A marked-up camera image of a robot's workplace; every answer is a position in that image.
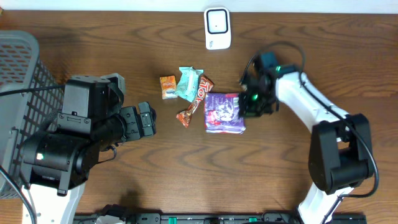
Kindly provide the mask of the purple snack packet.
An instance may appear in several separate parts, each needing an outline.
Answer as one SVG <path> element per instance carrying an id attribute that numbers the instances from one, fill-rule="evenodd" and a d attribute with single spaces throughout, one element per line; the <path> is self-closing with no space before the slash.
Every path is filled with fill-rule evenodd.
<path id="1" fill-rule="evenodd" d="M 204 115 L 207 133 L 242 134 L 246 130 L 239 116 L 238 93 L 207 94 Z"/>

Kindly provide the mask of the orange small snack box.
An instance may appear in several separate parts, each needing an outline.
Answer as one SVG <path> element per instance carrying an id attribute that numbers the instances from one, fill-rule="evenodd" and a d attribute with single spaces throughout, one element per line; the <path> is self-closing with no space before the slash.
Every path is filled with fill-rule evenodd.
<path id="1" fill-rule="evenodd" d="M 167 77 L 160 77 L 159 80 L 160 80 L 163 100 L 174 99 L 178 97 L 177 94 L 175 93 L 177 84 L 176 84 L 176 79 L 173 75 Z"/>

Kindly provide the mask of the red orange chocolate bar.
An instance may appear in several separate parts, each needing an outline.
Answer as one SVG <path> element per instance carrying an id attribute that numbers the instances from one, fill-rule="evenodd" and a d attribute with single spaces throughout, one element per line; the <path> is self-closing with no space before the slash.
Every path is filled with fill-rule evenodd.
<path id="1" fill-rule="evenodd" d="M 186 110 L 183 110 L 176 115 L 176 118 L 183 124 L 184 127 L 187 128 L 189 126 L 192 120 L 192 114 L 196 111 L 196 109 L 199 107 L 199 104 L 205 99 L 206 95 L 209 94 L 213 87 L 214 83 L 208 77 L 204 75 L 201 76 L 197 95 L 194 101 Z"/>

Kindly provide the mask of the teal snack wrapper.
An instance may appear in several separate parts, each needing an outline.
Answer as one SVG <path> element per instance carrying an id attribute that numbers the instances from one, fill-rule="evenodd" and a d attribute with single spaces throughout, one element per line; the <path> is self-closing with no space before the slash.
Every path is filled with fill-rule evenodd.
<path id="1" fill-rule="evenodd" d="M 182 73 L 177 84 L 175 94 L 184 100 L 193 102 L 198 91 L 199 78 L 204 70 L 197 70 L 193 67 L 180 67 Z"/>

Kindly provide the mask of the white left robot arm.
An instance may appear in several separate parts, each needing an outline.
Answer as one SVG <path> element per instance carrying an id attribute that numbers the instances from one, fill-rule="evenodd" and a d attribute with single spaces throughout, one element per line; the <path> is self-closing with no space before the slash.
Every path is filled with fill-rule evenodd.
<path id="1" fill-rule="evenodd" d="M 66 82 L 62 108 L 22 145 L 23 223 L 72 223 L 100 153 L 156 133 L 155 110 L 146 101 L 124 106 L 124 93 L 117 73 Z"/>

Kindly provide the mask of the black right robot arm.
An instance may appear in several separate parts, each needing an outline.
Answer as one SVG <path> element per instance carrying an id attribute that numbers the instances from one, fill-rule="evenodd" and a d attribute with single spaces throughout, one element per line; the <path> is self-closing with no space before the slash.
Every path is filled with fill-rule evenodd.
<path id="1" fill-rule="evenodd" d="M 291 223 L 331 223 L 344 198 L 364 180 L 379 181 L 369 121 L 351 115 L 318 91 L 303 65 L 281 65 L 273 52 L 256 53 L 240 79 L 239 115 L 256 118 L 288 106 L 311 133 L 308 170 L 312 185 Z"/>

